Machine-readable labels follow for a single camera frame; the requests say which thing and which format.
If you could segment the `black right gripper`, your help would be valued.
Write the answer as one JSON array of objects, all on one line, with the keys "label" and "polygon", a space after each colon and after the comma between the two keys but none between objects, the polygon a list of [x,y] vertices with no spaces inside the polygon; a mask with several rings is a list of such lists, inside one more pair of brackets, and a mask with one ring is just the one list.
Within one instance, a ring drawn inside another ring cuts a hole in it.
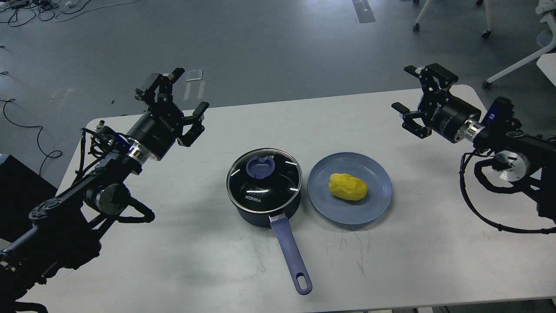
[{"label": "black right gripper", "polygon": [[[391,107],[401,115],[402,128],[420,139],[431,136],[433,130],[451,143],[463,140],[466,122],[478,121],[481,111],[451,94],[450,88],[459,77],[438,63],[409,65],[404,71],[419,80],[423,97],[416,111],[400,102],[392,103]],[[422,119],[425,126],[416,119]]]}]

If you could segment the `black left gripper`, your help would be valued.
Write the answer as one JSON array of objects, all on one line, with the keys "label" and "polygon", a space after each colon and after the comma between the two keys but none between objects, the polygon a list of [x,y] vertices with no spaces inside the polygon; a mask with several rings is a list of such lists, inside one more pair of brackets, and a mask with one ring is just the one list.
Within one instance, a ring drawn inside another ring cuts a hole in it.
[{"label": "black left gripper", "polygon": [[190,147],[203,133],[203,115],[210,107],[201,102],[189,116],[173,103],[173,84],[185,69],[176,68],[172,73],[152,73],[141,88],[135,89],[135,99],[147,105],[147,111],[127,131],[127,138],[141,144],[156,160],[161,160],[175,141]]}]

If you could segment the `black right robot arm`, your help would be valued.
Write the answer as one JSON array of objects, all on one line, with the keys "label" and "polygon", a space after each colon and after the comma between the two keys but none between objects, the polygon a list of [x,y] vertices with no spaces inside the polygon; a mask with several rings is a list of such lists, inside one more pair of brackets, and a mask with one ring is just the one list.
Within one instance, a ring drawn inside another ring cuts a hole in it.
[{"label": "black right robot arm", "polygon": [[402,118],[402,127],[424,139],[438,133],[455,144],[467,140],[473,151],[460,161],[461,194],[470,210],[483,222],[500,232],[554,234],[555,228],[520,229],[493,222],[472,204],[465,182],[467,165],[474,157],[474,176],[488,191],[497,194],[522,193],[536,203],[538,216],[555,220],[555,137],[544,139],[522,131],[515,118],[512,102],[498,97],[484,117],[481,111],[451,93],[458,77],[438,63],[404,71],[419,80],[423,92],[416,110],[399,102],[391,106]]}]

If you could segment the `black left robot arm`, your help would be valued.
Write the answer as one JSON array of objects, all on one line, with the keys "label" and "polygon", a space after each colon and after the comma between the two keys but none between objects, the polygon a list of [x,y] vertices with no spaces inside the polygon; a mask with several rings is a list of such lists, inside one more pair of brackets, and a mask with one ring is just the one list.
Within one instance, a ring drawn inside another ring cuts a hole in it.
[{"label": "black left robot arm", "polygon": [[71,186],[28,214],[30,230],[1,251],[1,311],[45,313],[39,303],[20,302],[36,284],[59,269],[76,270],[99,256],[101,238],[115,223],[150,223],[154,212],[133,198],[125,180],[139,175],[148,159],[161,160],[175,142],[190,147],[205,130],[209,107],[200,103],[185,115],[173,102],[173,85],[185,73],[153,73],[135,91],[147,109],[127,131],[102,121],[81,129],[80,160]]}]

